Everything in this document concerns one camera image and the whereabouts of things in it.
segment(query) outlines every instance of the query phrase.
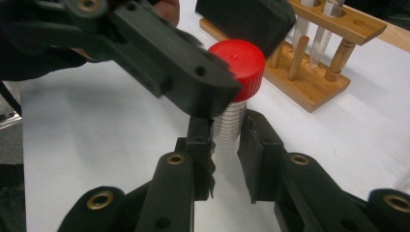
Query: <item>wooden test tube rack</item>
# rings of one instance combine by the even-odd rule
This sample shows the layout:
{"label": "wooden test tube rack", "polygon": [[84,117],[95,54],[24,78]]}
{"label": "wooden test tube rack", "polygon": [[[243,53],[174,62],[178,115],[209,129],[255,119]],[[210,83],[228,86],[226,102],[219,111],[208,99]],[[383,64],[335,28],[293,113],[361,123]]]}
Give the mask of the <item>wooden test tube rack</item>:
{"label": "wooden test tube rack", "polygon": [[[306,37],[299,43],[305,48],[297,49],[302,53],[294,55],[292,44],[283,42],[266,62],[265,78],[306,111],[312,112],[347,88],[350,79],[341,74],[341,71],[354,47],[356,44],[363,45],[383,33],[387,24],[345,6],[342,8],[341,17],[326,16],[322,13],[326,0],[317,1],[314,7],[304,6],[300,0],[288,2],[297,16],[343,38],[330,67],[323,63],[319,63],[319,67],[315,69],[310,67],[309,56],[305,52],[308,40]],[[200,27],[218,41],[228,39],[206,18],[200,20]]]}

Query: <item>glass test tube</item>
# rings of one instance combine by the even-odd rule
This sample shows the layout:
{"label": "glass test tube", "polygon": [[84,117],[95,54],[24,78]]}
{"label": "glass test tube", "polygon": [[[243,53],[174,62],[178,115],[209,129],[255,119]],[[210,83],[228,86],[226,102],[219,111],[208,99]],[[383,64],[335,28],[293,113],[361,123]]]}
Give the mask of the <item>glass test tube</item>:
{"label": "glass test tube", "polygon": [[[338,17],[340,16],[341,7],[345,0],[327,0],[323,9],[323,14],[327,16]],[[332,36],[332,32],[326,30],[323,27],[318,27],[316,35],[314,36],[313,46],[310,51],[310,66],[316,68],[319,64],[322,55],[325,53],[328,47],[329,40]]]}
{"label": "glass test tube", "polygon": [[[301,4],[307,7],[313,7],[314,3],[315,0],[301,0]],[[296,50],[296,46],[298,45],[299,39],[308,33],[309,24],[310,22],[303,17],[298,16],[298,18],[296,19],[295,31],[293,33],[292,38],[293,51]]]}
{"label": "glass test tube", "polygon": [[247,100],[259,90],[265,69],[265,57],[255,45],[240,40],[216,43],[209,51],[229,65],[229,70],[243,86],[233,103],[215,118],[215,150],[212,160],[217,171],[225,172],[229,169],[234,154],[235,142],[247,111]]}

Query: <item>white table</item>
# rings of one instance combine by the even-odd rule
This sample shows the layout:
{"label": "white table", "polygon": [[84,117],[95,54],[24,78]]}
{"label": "white table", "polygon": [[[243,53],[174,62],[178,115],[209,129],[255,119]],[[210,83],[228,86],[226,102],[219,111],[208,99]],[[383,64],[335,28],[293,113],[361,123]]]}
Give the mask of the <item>white table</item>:
{"label": "white table", "polygon": [[[195,1],[181,5],[179,28],[209,47],[215,41],[199,29]],[[332,37],[324,63],[340,40]],[[288,151],[314,157],[344,190],[367,199],[410,171],[410,54],[375,39],[355,49],[343,73],[350,86],[313,113],[266,80],[248,107],[267,117]],[[112,62],[24,82],[22,98],[29,232],[56,231],[90,189],[145,184],[188,129],[188,115]],[[278,231],[273,203],[250,204],[237,158],[216,179],[215,198],[195,202],[195,231]]]}

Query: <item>red bottle cap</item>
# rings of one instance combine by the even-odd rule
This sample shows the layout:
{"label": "red bottle cap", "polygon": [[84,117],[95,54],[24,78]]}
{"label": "red bottle cap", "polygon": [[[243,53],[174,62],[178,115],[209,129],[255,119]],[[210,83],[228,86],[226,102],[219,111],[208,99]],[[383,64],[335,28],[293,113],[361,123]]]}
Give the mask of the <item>red bottle cap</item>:
{"label": "red bottle cap", "polygon": [[265,57],[257,46],[246,41],[227,40],[214,44],[209,51],[228,63],[229,70],[243,86],[234,102],[248,100],[256,94],[265,69]]}

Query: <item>screw hole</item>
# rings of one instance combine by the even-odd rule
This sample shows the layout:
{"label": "screw hole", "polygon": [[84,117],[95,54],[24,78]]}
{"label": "screw hole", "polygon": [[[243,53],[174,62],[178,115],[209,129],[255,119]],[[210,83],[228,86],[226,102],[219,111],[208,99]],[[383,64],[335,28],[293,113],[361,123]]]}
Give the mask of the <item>screw hole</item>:
{"label": "screw hole", "polygon": [[204,76],[206,74],[206,70],[202,66],[199,66],[195,69],[195,73],[199,76]]}
{"label": "screw hole", "polygon": [[94,194],[87,201],[87,207],[90,210],[100,210],[105,208],[114,200],[114,195],[111,191],[104,190]]}
{"label": "screw hole", "polygon": [[346,228],[349,231],[358,231],[357,224],[349,219],[342,219],[340,223],[344,228]]}
{"label": "screw hole", "polygon": [[166,217],[161,217],[161,218],[157,219],[157,221],[155,222],[155,225],[159,229],[166,229],[169,226],[171,226],[171,220],[169,218],[166,218]]}
{"label": "screw hole", "polygon": [[292,156],[290,158],[294,163],[300,164],[300,165],[306,165],[309,163],[309,160],[305,157],[302,156]]}
{"label": "screw hole", "polygon": [[101,6],[99,0],[79,0],[78,7],[85,12],[96,11]]}
{"label": "screw hole", "polygon": [[168,157],[167,161],[168,161],[169,164],[176,165],[176,164],[180,164],[180,163],[184,162],[185,158],[181,155],[173,155],[173,156]]}
{"label": "screw hole", "polygon": [[410,214],[410,201],[399,195],[385,195],[384,201],[392,208]]}

